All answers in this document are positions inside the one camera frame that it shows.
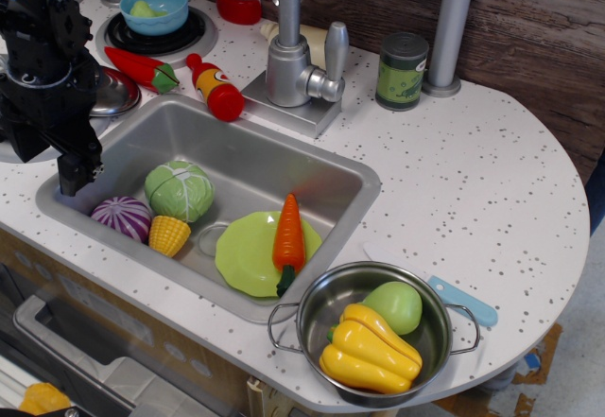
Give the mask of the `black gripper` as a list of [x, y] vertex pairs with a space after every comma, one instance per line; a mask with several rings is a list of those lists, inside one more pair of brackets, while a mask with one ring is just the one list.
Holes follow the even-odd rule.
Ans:
[[73, 197], [103, 171], [102, 146], [89, 117], [96, 104], [100, 66], [81, 52], [53, 76], [21, 73], [7, 59], [1, 71], [1, 127], [24, 162], [47, 148], [60, 153], [60, 192]]

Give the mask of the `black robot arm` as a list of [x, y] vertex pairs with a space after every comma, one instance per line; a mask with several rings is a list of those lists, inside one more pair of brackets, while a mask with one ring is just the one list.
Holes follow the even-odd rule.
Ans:
[[89, 120], [101, 78], [86, 46], [91, 24], [76, 0], [1, 0], [1, 130], [24, 163], [57, 150], [68, 197], [103, 170]]

